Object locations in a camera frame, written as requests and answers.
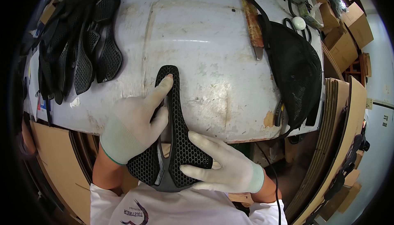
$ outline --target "plastic bag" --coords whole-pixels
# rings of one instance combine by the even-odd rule
[[[335,16],[338,19],[342,19],[342,12],[347,13],[349,10],[346,4],[342,0],[328,0],[331,4],[331,9],[334,11]]]

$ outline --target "white work glove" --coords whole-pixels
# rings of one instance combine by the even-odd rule
[[[112,161],[124,165],[159,138],[168,124],[168,109],[162,106],[152,122],[150,119],[173,83],[173,76],[167,75],[146,98],[128,97],[116,101],[100,136],[102,149]]]
[[[193,184],[194,189],[208,189],[228,193],[257,193],[264,182],[263,168],[244,154],[219,139],[189,131],[190,141],[216,160],[220,169],[202,169],[181,165],[187,176],[202,180]]]

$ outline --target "black strap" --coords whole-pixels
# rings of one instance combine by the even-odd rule
[[[260,11],[260,14],[263,19],[263,25],[261,25],[260,22],[259,23],[260,23],[262,34],[264,36],[265,46],[267,46],[267,45],[269,45],[269,41],[271,40],[271,32],[272,32],[271,31],[272,30],[271,22],[269,21],[268,16],[265,13],[265,11],[260,7],[260,5],[258,5],[258,3],[255,0],[246,0],[246,1],[253,4]]]

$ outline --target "black mesh bag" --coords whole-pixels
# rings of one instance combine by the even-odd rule
[[[277,140],[299,128],[316,108],[322,90],[322,66],[308,41],[287,26],[269,21],[255,0],[247,1],[261,13],[258,21],[264,48],[289,118],[290,129]]]

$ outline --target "white worn tabletop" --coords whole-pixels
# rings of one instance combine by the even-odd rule
[[[291,18],[287,1],[256,1],[271,21]],[[146,95],[160,67],[175,65],[190,130],[229,143],[280,134],[272,120],[279,91],[267,55],[260,61],[254,57],[241,0],[121,0],[114,31],[124,58],[120,73],[105,83],[94,81],[80,95],[72,87],[61,105],[52,100],[53,124],[100,134],[117,99]],[[320,38],[311,31],[322,62]],[[317,121],[321,111],[322,99]],[[46,119],[43,113],[38,118]],[[317,130],[318,124],[303,125],[290,135]]]

